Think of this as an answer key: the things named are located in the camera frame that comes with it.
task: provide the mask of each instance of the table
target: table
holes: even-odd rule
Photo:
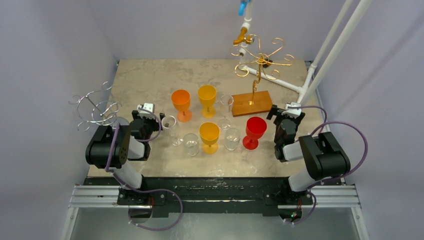
[[[219,111],[212,118],[201,115],[202,105],[197,95],[199,87],[213,85],[217,95],[242,94],[252,91],[252,81],[255,76],[249,74],[239,77],[234,73],[238,59],[122,59],[111,89],[115,100],[122,103],[119,108],[119,117],[132,120],[131,111],[137,105],[154,103],[155,113],[177,115],[177,110],[171,102],[171,94],[177,89],[185,89],[190,93],[190,110],[193,114],[189,122],[179,122],[181,138],[187,133],[199,136],[199,127],[204,122],[218,123],[222,118]],[[301,86],[305,81],[307,69],[303,60],[296,60],[292,66],[279,66],[280,79]],[[294,102],[298,94],[290,89],[262,79],[257,86],[258,91],[268,90],[272,102],[280,108],[287,102]],[[317,105],[317,100],[312,98],[308,105]],[[297,136],[312,132],[322,123],[322,115],[318,109],[304,109],[305,118],[299,126]],[[267,113],[249,116],[230,117],[232,127],[241,132],[241,137],[246,136],[246,122],[251,116],[266,118]],[[243,147],[240,141],[234,151],[224,147],[225,132],[221,131],[218,144],[219,149],[214,154],[206,154],[200,148],[196,156],[189,156],[184,151],[184,146],[169,146],[166,136],[159,137],[149,144],[150,157],[147,161],[132,161],[131,164],[144,176],[151,177],[286,177],[298,173],[304,166],[304,161],[281,163],[274,155],[273,121],[267,120],[267,130],[259,140],[255,150]],[[91,165],[89,177],[103,177],[110,175],[103,169]]]

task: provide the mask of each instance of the wooden base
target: wooden base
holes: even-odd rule
[[[251,92],[233,95],[232,97],[234,98],[234,105],[232,106],[233,117],[267,113],[273,106],[268,91],[255,92],[252,105],[249,104],[249,101],[252,100]]]

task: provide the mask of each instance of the red goblet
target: red goblet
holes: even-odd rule
[[[267,122],[258,116],[253,116],[247,120],[246,134],[243,138],[243,146],[249,150],[258,147],[258,139],[264,135],[267,130]]]

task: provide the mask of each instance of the wall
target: wall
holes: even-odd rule
[[[422,239],[424,3],[374,0],[319,86],[331,120],[369,142],[356,183],[371,239]],[[356,164],[361,138],[331,130]]]
[[[57,240],[93,134],[68,100],[115,59],[84,0],[1,1],[0,33],[1,239]]]
[[[243,18],[240,0],[88,0],[118,59],[231,59]],[[250,33],[264,53],[286,42],[281,54],[313,60],[344,1],[255,0]]]

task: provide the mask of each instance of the brown wooden board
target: brown wooden board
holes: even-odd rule
[[[249,105],[249,101],[252,99],[251,92],[236,94],[232,97],[234,98],[234,105],[232,106],[233,117],[267,113],[273,106],[273,102],[271,101],[268,91],[255,92],[252,105]]]

